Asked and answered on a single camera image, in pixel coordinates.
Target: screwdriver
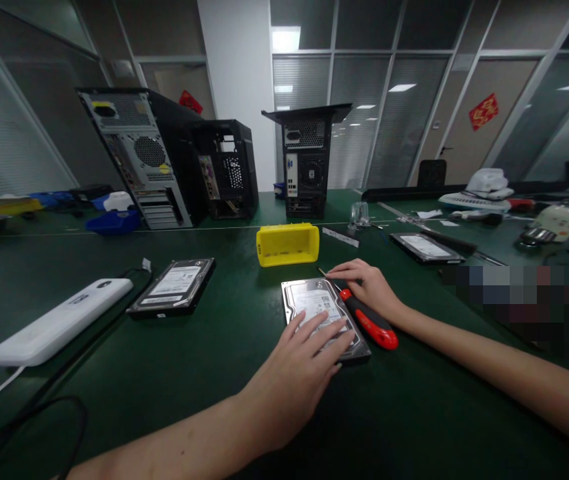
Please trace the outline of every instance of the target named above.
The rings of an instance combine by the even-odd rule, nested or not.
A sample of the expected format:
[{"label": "screwdriver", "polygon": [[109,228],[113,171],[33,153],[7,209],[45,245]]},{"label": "screwdriver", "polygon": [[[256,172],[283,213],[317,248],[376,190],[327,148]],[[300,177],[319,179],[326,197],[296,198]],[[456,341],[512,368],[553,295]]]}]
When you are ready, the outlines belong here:
[{"label": "screwdriver", "polygon": [[[326,278],[326,273],[322,271],[320,267],[318,267],[318,271],[320,271],[322,276]],[[340,298],[344,301],[344,304],[349,309],[351,315],[358,319],[362,328],[366,330],[374,342],[386,350],[395,350],[398,348],[398,337],[389,324],[380,315],[358,300],[351,293],[350,289],[346,288],[340,290],[333,280],[327,280],[329,280],[333,287],[338,291]]]}]

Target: yellow object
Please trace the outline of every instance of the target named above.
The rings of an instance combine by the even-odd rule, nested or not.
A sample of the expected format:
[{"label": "yellow object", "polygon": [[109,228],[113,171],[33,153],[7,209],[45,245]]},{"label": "yellow object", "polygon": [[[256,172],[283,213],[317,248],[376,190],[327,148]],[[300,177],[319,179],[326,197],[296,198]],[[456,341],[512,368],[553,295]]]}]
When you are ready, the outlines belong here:
[{"label": "yellow object", "polygon": [[315,262],[320,231],[310,223],[261,227],[256,233],[256,249],[261,267]]},{"label": "yellow object", "polygon": [[0,215],[20,215],[26,211],[42,210],[40,202],[31,197],[0,197]]}]

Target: black computer case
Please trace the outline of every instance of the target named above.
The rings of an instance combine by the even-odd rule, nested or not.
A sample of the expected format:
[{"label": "black computer case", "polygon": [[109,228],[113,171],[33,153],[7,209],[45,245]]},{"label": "black computer case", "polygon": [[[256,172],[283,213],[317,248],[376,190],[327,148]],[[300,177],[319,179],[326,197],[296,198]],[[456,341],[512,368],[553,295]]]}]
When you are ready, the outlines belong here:
[{"label": "black computer case", "polygon": [[351,103],[262,114],[283,129],[286,216],[324,218],[331,125],[351,111]]},{"label": "black computer case", "polygon": [[149,228],[200,223],[207,215],[205,182],[185,127],[200,115],[149,89],[77,92]]},{"label": "black computer case", "polygon": [[250,219],[258,208],[251,129],[237,120],[188,124],[199,153],[212,219]]}]

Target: blue plastic bin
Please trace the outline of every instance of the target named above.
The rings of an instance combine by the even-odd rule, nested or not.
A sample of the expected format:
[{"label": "blue plastic bin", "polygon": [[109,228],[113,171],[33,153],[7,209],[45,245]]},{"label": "blue plastic bin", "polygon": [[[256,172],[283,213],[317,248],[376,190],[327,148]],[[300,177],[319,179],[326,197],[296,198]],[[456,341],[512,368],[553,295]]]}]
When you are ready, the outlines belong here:
[{"label": "blue plastic bin", "polygon": [[276,198],[284,199],[286,197],[285,182],[274,183],[273,193],[276,195]]},{"label": "blue plastic bin", "polygon": [[124,235],[134,231],[140,225],[137,210],[111,211],[98,218],[89,220],[85,228],[100,235]]},{"label": "blue plastic bin", "polygon": [[46,209],[56,208],[59,201],[73,200],[68,191],[36,192],[30,193],[29,196],[38,200]]},{"label": "blue plastic bin", "polygon": [[91,201],[93,203],[93,206],[96,207],[96,210],[104,210],[105,209],[105,200],[107,200],[109,198],[109,195],[111,195],[111,194],[108,193],[106,195],[103,195],[102,197],[98,197],[98,198]]}]

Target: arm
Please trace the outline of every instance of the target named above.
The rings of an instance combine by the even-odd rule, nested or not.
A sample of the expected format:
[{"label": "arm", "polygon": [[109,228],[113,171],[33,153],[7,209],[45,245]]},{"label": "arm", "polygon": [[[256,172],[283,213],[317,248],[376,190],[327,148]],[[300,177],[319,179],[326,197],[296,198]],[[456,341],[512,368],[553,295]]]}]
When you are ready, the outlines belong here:
[{"label": "arm", "polygon": [[407,307],[380,270],[362,260],[343,263],[327,277],[346,280],[362,302],[393,326],[447,355],[569,436],[569,370]]},{"label": "arm", "polygon": [[326,318],[316,315],[296,332],[304,312],[295,317],[238,395],[78,465],[69,478],[219,479],[284,447],[311,418],[353,340],[346,332],[317,354],[345,325],[343,319],[311,336]]}]

